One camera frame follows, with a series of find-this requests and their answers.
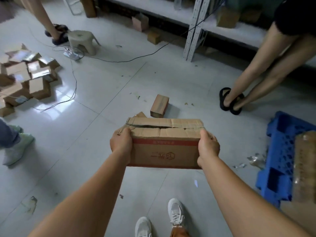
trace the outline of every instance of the blue plastic pallet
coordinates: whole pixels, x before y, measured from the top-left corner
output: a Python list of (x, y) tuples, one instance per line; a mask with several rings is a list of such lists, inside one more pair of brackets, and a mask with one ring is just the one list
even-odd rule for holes
[(256, 187), (277, 208), (281, 200), (292, 199), (295, 136), (311, 130), (316, 131), (316, 126), (282, 111), (268, 124), (270, 146), (266, 167), (258, 173)]

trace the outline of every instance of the forearm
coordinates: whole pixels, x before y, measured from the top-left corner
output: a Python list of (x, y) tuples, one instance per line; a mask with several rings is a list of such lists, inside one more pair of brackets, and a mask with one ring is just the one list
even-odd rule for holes
[(205, 158), (201, 166), (235, 237), (309, 236), (253, 191), (218, 157)]
[(29, 237), (103, 237), (126, 169), (126, 158), (113, 152), (98, 171), (34, 229)]

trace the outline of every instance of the blue jeans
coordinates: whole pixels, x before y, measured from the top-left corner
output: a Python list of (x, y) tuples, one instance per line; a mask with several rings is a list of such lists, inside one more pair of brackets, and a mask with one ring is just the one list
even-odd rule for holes
[(8, 126), (2, 119), (0, 119), (0, 146), (4, 148), (10, 148), (19, 142), (19, 133)]

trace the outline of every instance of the black shorts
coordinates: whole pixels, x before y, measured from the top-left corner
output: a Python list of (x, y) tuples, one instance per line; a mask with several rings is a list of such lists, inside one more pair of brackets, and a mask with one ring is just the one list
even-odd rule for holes
[(316, 36), (316, 0), (283, 0), (274, 13), (274, 22), (284, 35)]

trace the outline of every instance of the shoe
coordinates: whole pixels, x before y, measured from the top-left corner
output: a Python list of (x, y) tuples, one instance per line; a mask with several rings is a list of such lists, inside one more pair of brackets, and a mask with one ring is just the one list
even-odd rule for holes
[(172, 227), (174, 226), (183, 226), (184, 215), (183, 207), (181, 202), (178, 199), (171, 199), (168, 203), (168, 214), (170, 217), (170, 223)]
[(8, 126), (10, 126), (13, 130), (15, 130), (19, 133), (23, 132), (23, 129), (19, 125), (8, 125)]
[(151, 223), (147, 217), (140, 217), (135, 226), (135, 237), (152, 237)]
[(2, 164), (5, 166), (10, 166), (14, 163), (16, 163), (19, 159), (22, 158), (23, 153), (26, 149), (26, 147), (29, 146), (29, 144), (34, 140), (34, 137), (30, 134), (20, 134), (20, 142), (15, 144), (11, 148), (6, 148), (4, 159)]
[[(57, 31), (60, 31), (60, 32), (67, 32), (68, 31), (68, 27), (66, 25), (59, 25), (59, 24), (53, 24), (53, 25)], [(45, 35), (48, 37), (52, 37), (51, 34), (46, 30), (45, 30)]]
[(230, 107), (224, 106), (224, 100), (225, 100), (226, 96), (230, 93), (230, 90), (231, 90), (231, 88), (225, 87), (225, 88), (221, 89), (219, 92), (219, 106), (223, 111), (229, 111), (229, 109), (230, 109)]
[(238, 110), (234, 110), (234, 105), (238, 102), (238, 101), (240, 101), (241, 99), (244, 99), (245, 98), (245, 96), (244, 96), (244, 94), (243, 93), (241, 93), (239, 96), (237, 96), (236, 98), (235, 98), (235, 100), (233, 100), (232, 102), (231, 102), (231, 104), (230, 104), (230, 112), (233, 114), (233, 115), (235, 115), (235, 116), (237, 116), (237, 115), (239, 115), (240, 114), (240, 112), (242, 111), (242, 108), (239, 108)]
[(68, 42), (68, 36), (67, 36), (67, 33), (65, 32), (62, 32), (59, 36), (59, 39), (58, 40), (55, 40), (55, 39), (52, 39), (52, 43), (55, 45), (55, 46), (60, 46), (61, 44), (64, 44)]

